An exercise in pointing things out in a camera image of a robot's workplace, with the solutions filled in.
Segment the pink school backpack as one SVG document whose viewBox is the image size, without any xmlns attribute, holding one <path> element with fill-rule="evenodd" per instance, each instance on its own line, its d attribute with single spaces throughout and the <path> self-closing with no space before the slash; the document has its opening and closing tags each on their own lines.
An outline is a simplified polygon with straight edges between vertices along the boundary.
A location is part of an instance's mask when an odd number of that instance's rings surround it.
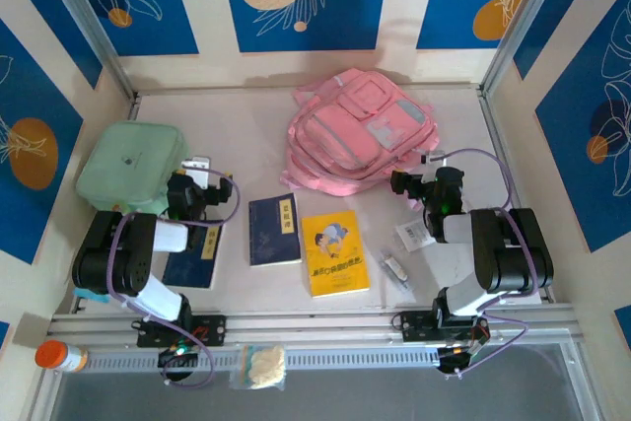
<svg viewBox="0 0 631 421">
<path fill-rule="evenodd" d="M 385 75 L 351 68 L 296 89 L 280 181 L 345 197 L 421 165 L 439 143 L 429 105 Z"/>
</svg>

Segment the mint green zip case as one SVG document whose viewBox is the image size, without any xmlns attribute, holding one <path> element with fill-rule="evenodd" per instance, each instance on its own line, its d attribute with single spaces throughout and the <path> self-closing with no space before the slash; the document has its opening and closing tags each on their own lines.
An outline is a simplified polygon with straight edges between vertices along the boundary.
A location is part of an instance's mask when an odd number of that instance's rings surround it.
<svg viewBox="0 0 631 421">
<path fill-rule="evenodd" d="M 100 211 L 124 202 L 129 212 L 160 215 L 168 207 L 167 183 L 188 156 L 176 127 L 118 121 L 101 135 L 75 189 Z"/>
</svg>

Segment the aluminium frame post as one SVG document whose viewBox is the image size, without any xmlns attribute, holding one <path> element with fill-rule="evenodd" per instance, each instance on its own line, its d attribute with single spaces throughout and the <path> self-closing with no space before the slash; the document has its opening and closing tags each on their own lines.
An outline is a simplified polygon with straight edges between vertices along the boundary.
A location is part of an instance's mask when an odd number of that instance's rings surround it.
<svg viewBox="0 0 631 421">
<path fill-rule="evenodd" d="M 479 84 L 479 92 L 482 98 L 488 99 L 497 89 L 505 71 L 513 63 L 515 52 L 521 45 L 543 1 L 522 0 L 520 3 L 514 18 L 506 30 L 506 34 L 500 41 L 487 72 Z"/>
<path fill-rule="evenodd" d="M 137 94 L 89 0 L 61 1 L 115 86 L 134 104 Z"/>
</svg>

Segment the blue notebook with yellow label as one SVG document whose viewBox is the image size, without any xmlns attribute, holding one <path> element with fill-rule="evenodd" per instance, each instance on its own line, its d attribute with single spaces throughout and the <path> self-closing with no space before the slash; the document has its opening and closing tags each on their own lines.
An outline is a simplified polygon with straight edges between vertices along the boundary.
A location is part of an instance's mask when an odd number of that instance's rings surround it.
<svg viewBox="0 0 631 421">
<path fill-rule="evenodd" d="M 223 228 L 198 228 L 198 231 L 204 231 L 204 234 L 196 237 L 192 250 L 169 254 L 162 277 L 165 285 L 211 289 Z"/>
<path fill-rule="evenodd" d="M 251 201 L 248 224 L 251 267 L 303 261 L 294 193 Z"/>
</svg>

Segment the orange lid bottle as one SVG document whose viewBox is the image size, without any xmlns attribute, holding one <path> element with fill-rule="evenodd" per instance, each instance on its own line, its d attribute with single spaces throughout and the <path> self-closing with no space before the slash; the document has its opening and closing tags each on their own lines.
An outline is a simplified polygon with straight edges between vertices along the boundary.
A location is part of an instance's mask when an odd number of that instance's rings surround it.
<svg viewBox="0 0 631 421">
<path fill-rule="evenodd" d="M 35 351 L 35 363 L 47 370 L 79 372 L 87 364 L 89 352 L 58 340 L 47 340 Z"/>
</svg>

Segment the small black control board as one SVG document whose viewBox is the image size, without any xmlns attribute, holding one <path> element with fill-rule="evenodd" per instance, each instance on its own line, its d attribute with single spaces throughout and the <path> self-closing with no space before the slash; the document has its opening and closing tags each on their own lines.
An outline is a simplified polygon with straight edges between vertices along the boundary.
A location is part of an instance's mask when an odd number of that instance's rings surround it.
<svg viewBox="0 0 631 421">
<path fill-rule="evenodd" d="M 481 351 L 483 346 L 489 341 L 487 337 L 474 339 L 467 346 L 454 348 L 439 348 L 438 370 L 446 375 L 456 375 L 467 369 L 471 360 Z"/>
<path fill-rule="evenodd" d="M 192 375 L 197 366 L 198 352 L 185 345 L 172 346 L 158 356 L 158 368 L 167 383 L 181 382 Z"/>
</svg>

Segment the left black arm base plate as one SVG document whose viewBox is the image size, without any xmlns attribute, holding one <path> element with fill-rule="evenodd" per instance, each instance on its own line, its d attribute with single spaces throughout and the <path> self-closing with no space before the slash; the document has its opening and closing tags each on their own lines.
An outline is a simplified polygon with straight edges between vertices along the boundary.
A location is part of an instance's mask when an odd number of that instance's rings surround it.
<svg viewBox="0 0 631 421">
<path fill-rule="evenodd" d="M 182 327 L 207 347 L 219 347 L 224 344 L 227 318 L 222 315 L 193 316 Z M 134 320 L 131 328 L 137 331 L 137 346 L 141 348 L 167 348 L 183 343 L 191 346 L 192 342 L 170 328 L 156 322 Z"/>
</svg>

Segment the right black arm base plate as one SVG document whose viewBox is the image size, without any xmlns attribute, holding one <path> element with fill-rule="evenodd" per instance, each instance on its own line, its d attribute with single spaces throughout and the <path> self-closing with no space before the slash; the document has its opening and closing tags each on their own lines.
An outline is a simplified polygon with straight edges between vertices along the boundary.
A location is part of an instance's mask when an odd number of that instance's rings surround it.
<svg viewBox="0 0 631 421">
<path fill-rule="evenodd" d="M 490 339 L 485 318 L 444 316 L 432 311 L 405 311 L 400 314 L 404 342 L 464 342 Z"/>
</svg>

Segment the clear pen packet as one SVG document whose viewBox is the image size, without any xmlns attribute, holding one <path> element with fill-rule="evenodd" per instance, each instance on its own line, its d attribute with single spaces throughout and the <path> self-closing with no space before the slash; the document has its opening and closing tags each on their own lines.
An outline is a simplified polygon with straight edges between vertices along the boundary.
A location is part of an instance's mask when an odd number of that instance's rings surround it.
<svg viewBox="0 0 631 421">
<path fill-rule="evenodd" d="M 380 249 L 379 265 L 388 279 L 403 293 L 412 294 L 413 286 L 404 267 L 388 248 Z"/>
</svg>

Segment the light blue cloth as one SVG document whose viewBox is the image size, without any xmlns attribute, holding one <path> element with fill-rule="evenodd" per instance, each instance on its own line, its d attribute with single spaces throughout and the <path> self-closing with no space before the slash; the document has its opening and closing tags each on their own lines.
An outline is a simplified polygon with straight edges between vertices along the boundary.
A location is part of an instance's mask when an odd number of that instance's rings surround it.
<svg viewBox="0 0 631 421">
<path fill-rule="evenodd" d="M 101 294 L 94 293 L 93 291 L 89 289 L 84 289 L 84 288 L 75 288 L 74 296 L 77 298 L 81 298 L 81 299 L 85 299 L 89 301 L 95 301 L 95 302 L 103 303 L 103 304 L 107 304 L 109 302 L 109 294 L 101 295 Z"/>
</svg>

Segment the plastic bag with white contents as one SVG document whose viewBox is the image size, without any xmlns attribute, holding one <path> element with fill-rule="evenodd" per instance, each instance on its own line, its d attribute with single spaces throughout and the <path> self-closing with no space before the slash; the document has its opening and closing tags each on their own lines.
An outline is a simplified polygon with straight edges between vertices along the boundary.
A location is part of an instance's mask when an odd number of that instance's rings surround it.
<svg viewBox="0 0 631 421">
<path fill-rule="evenodd" d="M 233 389 L 283 389 L 287 372 L 287 354 L 283 345 L 244 345 L 230 374 Z"/>
</svg>

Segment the aluminium front rail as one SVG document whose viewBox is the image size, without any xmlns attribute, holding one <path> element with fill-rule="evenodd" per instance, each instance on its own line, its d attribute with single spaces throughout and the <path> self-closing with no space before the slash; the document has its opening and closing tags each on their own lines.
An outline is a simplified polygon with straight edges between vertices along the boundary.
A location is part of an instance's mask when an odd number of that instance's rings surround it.
<svg viewBox="0 0 631 421">
<path fill-rule="evenodd" d="M 568 304 L 502 306 L 486 312 L 492 336 L 505 341 L 528 324 L 527 341 L 554 341 L 568 336 L 584 339 L 573 308 Z M 392 326 L 392 312 L 361 310 L 354 313 L 234 313 L 227 315 L 225 343 L 286 342 L 327 344 L 349 342 L 398 343 L 402 335 Z M 131 314 L 55 315 L 46 336 L 77 345 L 99 348 L 131 346 L 137 339 Z"/>
</svg>

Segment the yellow illustrated book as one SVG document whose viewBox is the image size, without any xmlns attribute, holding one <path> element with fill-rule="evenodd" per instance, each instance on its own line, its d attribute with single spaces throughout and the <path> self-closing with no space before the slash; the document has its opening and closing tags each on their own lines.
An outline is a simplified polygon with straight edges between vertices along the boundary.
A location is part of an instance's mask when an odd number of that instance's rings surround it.
<svg viewBox="0 0 631 421">
<path fill-rule="evenodd" d="M 354 211 L 304 217 L 301 229 L 313 298 L 370 289 L 368 264 Z"/>
</svg>

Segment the clear packet with barcode label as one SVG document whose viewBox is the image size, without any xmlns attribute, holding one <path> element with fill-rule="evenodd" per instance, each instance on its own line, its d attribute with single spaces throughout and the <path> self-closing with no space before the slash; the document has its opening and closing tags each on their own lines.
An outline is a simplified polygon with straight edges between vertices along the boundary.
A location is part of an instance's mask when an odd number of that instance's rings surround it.
<svg viewBox="0 0 631 421">
<path fill-rule="evenodd" d="M 400 239 L 403 248 L 409 253 L 430 246 L 436 242 L 430 235 L 422 219 L 397 225 L 395 227 L 395 233 Z"/>
</svg>

